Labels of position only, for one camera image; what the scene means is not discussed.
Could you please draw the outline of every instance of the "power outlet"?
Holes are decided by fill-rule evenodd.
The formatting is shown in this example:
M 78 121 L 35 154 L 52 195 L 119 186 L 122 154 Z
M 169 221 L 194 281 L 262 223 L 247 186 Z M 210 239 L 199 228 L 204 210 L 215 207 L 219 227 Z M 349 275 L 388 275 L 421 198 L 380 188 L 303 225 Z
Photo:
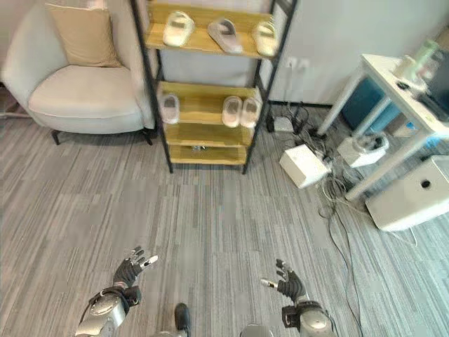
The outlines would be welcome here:
M 287 58 L 287 64 L 286 64 L 287 68 L 295 69 L 296 65 L 297 65 L 297 58 L 294 58 L 293 56 L 290 56 L 289 58 Z

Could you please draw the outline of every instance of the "wooden shelf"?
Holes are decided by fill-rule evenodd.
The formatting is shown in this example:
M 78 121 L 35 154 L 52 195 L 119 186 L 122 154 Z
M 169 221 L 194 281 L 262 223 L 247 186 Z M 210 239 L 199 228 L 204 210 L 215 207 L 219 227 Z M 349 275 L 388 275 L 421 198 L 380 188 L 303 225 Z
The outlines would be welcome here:
M 221 11 L 204 7 L 161 4 L 158 1 L 149 1 L 148 8 L 150 22 L 152 24 L 145 37 L 147 48 L 174 48 L 185 51 L 200 51 L 202 53 L 226 54 L 207 32 L 209 23 L 218 18 L 226 18 L 234 23 L 241 45 L 243 46 L 243 52 L 239 55 L 247 58 L 266 58 L 257 52 L 252 34 L 254 27 L 259 22 L 270 21 L 272 19 L 270 14 Z M 189 41 L 183 47 L 179 48 L 166 46 L 162 39 L 167 17 L 174 11 L 185 12 L 195 22 L 195 30 L 190 36 Z
M 174 93 L 180 100 L 180 123 L 222 125 L 222 106 L 226 97 L 235 95 L 245 100 L 255 97 L 255 88 L 204 86 L 160 82 L 162 93 Z
M 189 146 L 170 146 L 170 158 L 176 164 L 242 165 L 246 160 L 244 147 L 208 147 L 193 151 Z
M 253 138 L 253 130 L 242 126 L 166 124 L 164 132 L 169 145 L 183 146 L 247 147 Z

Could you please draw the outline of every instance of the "white box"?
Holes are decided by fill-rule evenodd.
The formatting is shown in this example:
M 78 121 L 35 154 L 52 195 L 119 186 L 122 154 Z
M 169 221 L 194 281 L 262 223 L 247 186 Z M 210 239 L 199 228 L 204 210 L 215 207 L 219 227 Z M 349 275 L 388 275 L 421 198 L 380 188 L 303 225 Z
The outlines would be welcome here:
M 366 200 L 374 223 L 404 230 L 449 212 L 449 156 L 433 156 Z
M 330 173 L 306 145 L 286 150 L 279 163 L 299 188 L 316 183 Z
M 359 152 L 354 148 L 353 138 L 351 137 L 345 138 L 338 146 L 337 151 L 350 167 L 374 164 L 387 153 L 387 151 L 383 149 L 378 149 L 369 153 Z

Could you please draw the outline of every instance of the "table leg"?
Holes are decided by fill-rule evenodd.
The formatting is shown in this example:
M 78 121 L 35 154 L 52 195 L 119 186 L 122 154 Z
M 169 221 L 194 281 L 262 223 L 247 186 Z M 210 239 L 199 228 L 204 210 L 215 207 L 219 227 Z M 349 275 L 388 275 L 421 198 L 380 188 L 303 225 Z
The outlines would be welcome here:
M 388 96 L 383 97 L 378 104 L 371 109 L 370 113 L 363 119 L 363 121 L 357 126 L 352 133 L 353 137 L 361 136 L 365 133 L 366 129 L 380 116 L 385 108 L 390 104 L 391 100 Z
M 365 76 L 365 72 L 363 71 L 363 67 L 360 65 L 356 72 L 351 76 L 351 79 L 346 83 L 346 86 L 343 89 L 343 92 L 338 97 L 337 101 L 333 104 L 332 109 L 330 109 L 326 119 L 320 125 L 320 128 L 316 132 L 319 136 L 323 136 L 324 133 L 328 130 L 329 126 L 335 121 L 338 114 L 342 110 L 344 104 L 348 101 L 351 94 L 356 89 L 358 83 Z
M 367 178 L 363 179 L 359 184 L 354 186 L 345 197 L 348 200 L 354 200 L 360 194 L 365 192 L 372 184 L 378 181 L 384 174 L 391 169 L 394 169 L 402 161 L 406 160 L 409 156 L 418 151 L 427 140 L 427 137 L 431 136 L 427 130 L 421 130 L 408 140 L 403 147 L 390 156 L 377 170 Z

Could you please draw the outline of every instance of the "shoe rack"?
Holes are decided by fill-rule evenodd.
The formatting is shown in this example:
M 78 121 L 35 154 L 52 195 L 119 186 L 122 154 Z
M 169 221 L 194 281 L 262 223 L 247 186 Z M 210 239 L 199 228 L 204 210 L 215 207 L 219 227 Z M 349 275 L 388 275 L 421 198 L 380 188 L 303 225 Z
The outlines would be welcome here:
M 150 25 L 147 32 L 142 31 L 136 1 L 130 0 L 130 4 L 142 53 L 144 76 L 170 172 L 173 172 L 173 164 L 221 164 L 243 165 L 243 174 L 245 174 L 258 131 L 263 124 L 266 111 L 269 109 L 269 93 L 298 0 L 292 0 L 291 3 L 286 0 L 273 0 L 269 13 L 223 11 L 214 8 L 148 1 Z M 277 55 L 273 58 L 265 58 L 257 52 L 252 33 L 259 22 L 272 20 L 275 8 L 283 11 L 287 18 L 280 36 Z M 189 41 L 178 48 L 167 46 L 162 40 L 167 17 L 174 11 L 185 12 L 195 22 L 195 30 Z M 243 53 L 239 56 L 255 59 L 257 64 L 253 86 L 241 88 L 164 81 L 160 50 L 178 49 L 186 52 L 226 54 L 209 37 L 207 32 L 208 24 L 218 18 L 226 18 L 234 23 L 243 46 Z M 147 49 L 156 51 L 157 71 L 152 70 L 148 57 L 146 57 Z M 270 62 L 272 69 L 266 87 L 260 78 L 262 62 Z M 159 93 L 174 93 L 179 98 L 180 120 L 177 124 L 164 125 L 162 123 L 157 101 L 158 95 L 156 94 L 158 91 Z M 222 104 L 224 99 L 230 95 L 236 95 L 242 100 L 256 97 L 262 101 L 260 117 L 254 129 L 243 126 L 229 128 L 222 123 Z

